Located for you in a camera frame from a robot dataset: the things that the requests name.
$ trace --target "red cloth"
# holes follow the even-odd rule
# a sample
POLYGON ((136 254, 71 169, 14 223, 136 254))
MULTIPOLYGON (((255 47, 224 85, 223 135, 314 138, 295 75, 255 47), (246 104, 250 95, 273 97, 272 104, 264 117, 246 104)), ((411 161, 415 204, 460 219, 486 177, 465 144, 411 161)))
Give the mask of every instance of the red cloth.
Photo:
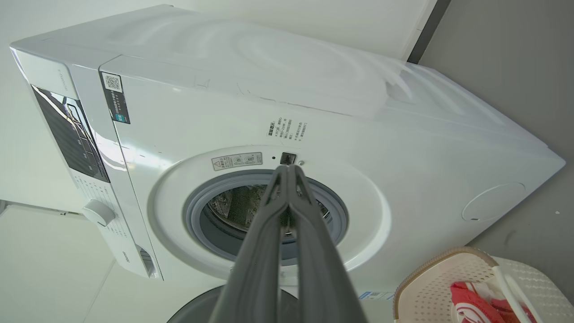
MULTIPOLYGON (((451 293, 457 313, 464 315, 463 323, 520 323, 507 300, 493 298, 488 303, 475 289, 469 290, 466 282, 452 284, 451 293)), ((531 322, 536 323, 530 310, 522 308, 531 322)))

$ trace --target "handle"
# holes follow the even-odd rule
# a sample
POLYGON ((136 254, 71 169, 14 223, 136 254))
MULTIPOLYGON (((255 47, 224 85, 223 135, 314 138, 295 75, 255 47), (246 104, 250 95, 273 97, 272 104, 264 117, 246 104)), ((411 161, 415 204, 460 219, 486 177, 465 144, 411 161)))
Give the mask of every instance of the handle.
POLYGON ((532 323, 532 321, 528 318, 528 316, 524 312, 524 309, 514 296, 514 293, 512 293, 512 291, 510 290, 510 286, 506 281, 505 275, 502 272, 502 268, 500 266, 494 266, 492 267, 492 271, 494 272, 494 276, 497 278, 498 286, 501 288, 502 293, 506 297, 508 304, 510 304, 512 311, 514 311, 514 314, 516 314, 516 317, 518 318, 518 320, 520 320, 520 323, 532 323))

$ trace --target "qr code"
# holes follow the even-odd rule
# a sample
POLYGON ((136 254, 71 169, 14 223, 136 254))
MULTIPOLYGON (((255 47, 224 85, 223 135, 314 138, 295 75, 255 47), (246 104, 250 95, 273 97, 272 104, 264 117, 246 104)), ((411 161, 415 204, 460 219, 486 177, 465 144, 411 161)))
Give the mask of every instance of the qr code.
POLYGON ((122 81, 120 80, 118 75, 102 73, 104 77, 104 85, 106 89, 116 91, 116 92, 123 92, 122 91, 122 81))

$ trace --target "floor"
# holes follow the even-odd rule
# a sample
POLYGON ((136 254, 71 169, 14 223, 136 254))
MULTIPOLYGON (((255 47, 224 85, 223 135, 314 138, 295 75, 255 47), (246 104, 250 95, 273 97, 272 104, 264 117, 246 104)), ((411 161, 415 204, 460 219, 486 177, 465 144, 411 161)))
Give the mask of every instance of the floor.
POLYGON ((538 268, 574 303, 572 12, 574 2, 563 0, 452 0, 426 51, 413 53, 566 160, 470 245, 538 268))

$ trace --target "washing machine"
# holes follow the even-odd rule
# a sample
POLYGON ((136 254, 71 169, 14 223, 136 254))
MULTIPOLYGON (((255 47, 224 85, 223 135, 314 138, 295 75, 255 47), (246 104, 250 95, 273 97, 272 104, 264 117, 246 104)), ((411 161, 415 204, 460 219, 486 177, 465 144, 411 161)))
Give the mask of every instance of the washing machine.
MULTIPOLYGON (((564 165, 435 70, 167 5, 11 50, 118 263, 197 295, 228 277, 281 164, 309 178, 357 294, 381 299, 564 165)), ((296 244, 286 230, 294 289, 296 244)))

